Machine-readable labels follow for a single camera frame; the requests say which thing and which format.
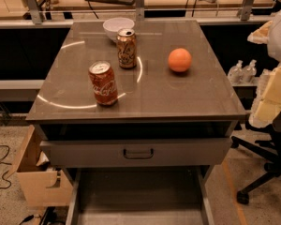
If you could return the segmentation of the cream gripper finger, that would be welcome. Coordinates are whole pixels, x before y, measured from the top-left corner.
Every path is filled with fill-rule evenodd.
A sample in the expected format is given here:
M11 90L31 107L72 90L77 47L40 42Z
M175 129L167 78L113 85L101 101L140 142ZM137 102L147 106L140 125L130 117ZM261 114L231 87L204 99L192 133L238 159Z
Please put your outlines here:
M272 123L281 112L281 63L271 73L261 95L255 117L262 123Z
M262 25L259 29L252 32L248 37L247 40L249 42L255 44L267 44L268 43L268 36L269 36L269 29L273 22L268 21L264 25Z

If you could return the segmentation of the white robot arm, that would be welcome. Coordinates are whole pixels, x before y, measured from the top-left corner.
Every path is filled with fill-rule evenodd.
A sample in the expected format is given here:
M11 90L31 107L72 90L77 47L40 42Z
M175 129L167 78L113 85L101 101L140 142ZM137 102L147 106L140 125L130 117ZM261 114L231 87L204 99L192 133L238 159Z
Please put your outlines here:
M266 44L268 55L279 62L272 71L265 71L259 78L249 124L256 128L270 125L281 112L281 10L271 21L252 32L248 41Z

